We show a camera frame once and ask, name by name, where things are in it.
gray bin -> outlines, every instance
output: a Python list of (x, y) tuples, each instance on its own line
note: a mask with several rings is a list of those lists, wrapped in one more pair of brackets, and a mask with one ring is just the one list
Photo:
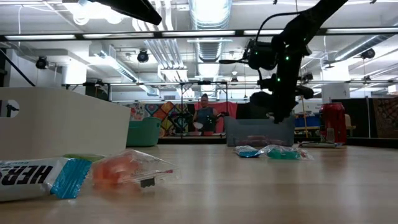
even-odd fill
[(267, 146), (294, 144), (294, 117), (274, 124), (271, 119), (234, 119), (225, 117), (226, 142), (228, 146)]

protein bar wrapper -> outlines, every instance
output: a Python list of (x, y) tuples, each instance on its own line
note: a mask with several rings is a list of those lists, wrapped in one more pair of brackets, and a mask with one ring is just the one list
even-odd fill
[(82, 159), (0, 161), (0, 202), (50, 194), (76, 198), (91, 166)]

pink backdrop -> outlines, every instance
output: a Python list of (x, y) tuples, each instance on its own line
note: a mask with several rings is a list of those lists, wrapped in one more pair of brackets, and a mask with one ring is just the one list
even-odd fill
[[(209, 103), (209, 107), (212, 107), (217, 110), (217, 113), (227, 112), (227, 102), (224, 103)], [(200, 103), (195, 103), (195, 110), (199, 110), (201, 108)], [(228, 102), (228, 113), (230, 117), (236, 118), (236, 110), (238, 108), (237, 103)], [(220, 118), (217, 122), (216, 133), (222, 133), (224, 129), (224, 119)]]

green basket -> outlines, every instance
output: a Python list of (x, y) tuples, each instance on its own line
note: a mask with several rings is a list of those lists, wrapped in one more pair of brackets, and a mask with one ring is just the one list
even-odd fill
[(127, 134), (127, 147), (155, 146), (159, 140), (159, 118), (144, 118), (142, 121), (130, 121)]

person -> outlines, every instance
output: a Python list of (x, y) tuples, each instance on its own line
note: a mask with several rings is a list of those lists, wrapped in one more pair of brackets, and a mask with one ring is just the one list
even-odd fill
[(215, 118), (217, 117), (217, 110), (209, 107), (209, 97), (207, 94), (203, 94), (200, 98), (201, 109), (196, 110), (193, 115), (193, 122), (197, 122), (203, 125), (199, 131), (216, 131)]

